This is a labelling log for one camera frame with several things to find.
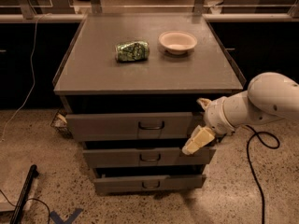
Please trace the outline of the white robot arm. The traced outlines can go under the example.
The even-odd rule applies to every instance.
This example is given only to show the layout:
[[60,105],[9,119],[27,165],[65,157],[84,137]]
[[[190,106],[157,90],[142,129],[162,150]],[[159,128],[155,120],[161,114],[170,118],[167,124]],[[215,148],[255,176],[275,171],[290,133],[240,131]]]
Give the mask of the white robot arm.
[[182,148],[192,155],[217,135],[231,134],[239,126],[263,125],[280,119],[299,120],[299,85],[279,73],[261,73],[245,91],[216,100],[199,98],[205,126],[198,125]]

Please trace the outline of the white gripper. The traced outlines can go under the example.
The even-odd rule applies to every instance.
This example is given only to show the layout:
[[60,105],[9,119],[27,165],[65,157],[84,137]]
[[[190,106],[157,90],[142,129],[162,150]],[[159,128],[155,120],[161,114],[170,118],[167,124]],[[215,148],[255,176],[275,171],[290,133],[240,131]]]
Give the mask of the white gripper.
[[191,137],[182,148],[182,152],[185,155],[192,155],[200,148],[206,146],[215,139],[216,134],[232,134],[235,131],[235,128],[224,114],[225,100],[225,97],[213,101],[207,98],[199,98],[196,100],[197,104],[205,110],[204,121],[206,126],[201,127],[198,125],[193,130]]

